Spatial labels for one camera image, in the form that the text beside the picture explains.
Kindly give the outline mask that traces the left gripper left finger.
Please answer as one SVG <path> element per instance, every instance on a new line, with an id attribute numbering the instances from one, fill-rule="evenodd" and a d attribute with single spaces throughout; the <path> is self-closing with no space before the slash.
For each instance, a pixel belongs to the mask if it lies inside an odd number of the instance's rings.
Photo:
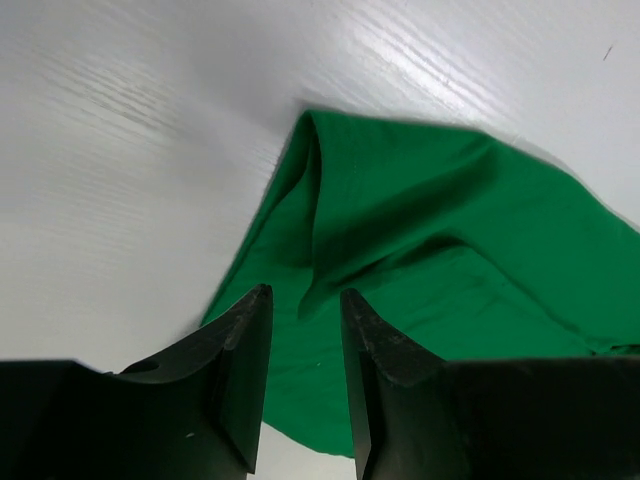
<path id="1" fill-rule="evenodd" d="M 75 360 L 1 365 L 5 479 L 244 479 L 257 464 L 273 294 L 124 371 Z"/>

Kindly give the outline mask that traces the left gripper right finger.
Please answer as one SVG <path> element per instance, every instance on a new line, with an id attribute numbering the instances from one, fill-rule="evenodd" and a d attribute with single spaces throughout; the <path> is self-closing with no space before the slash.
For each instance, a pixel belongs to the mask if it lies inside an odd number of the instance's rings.
<path id="1" fill-rule="evenodd" d="M 340 299 L 360 479 L 635 479 L 639 359 L 446 361 Z"/>

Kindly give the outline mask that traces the green t shirt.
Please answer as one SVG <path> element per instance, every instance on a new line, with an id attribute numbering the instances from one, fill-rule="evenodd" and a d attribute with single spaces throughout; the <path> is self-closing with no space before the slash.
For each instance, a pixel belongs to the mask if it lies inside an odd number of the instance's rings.
<path id="1" fill-rule="evenodd" d="M 353 452 L 340 302 L 354 288 L 444 359 L 639 349 L 639 234 L 486 133 L 309 110 L 206 319 L 273 290 L 263 419 Z"/>

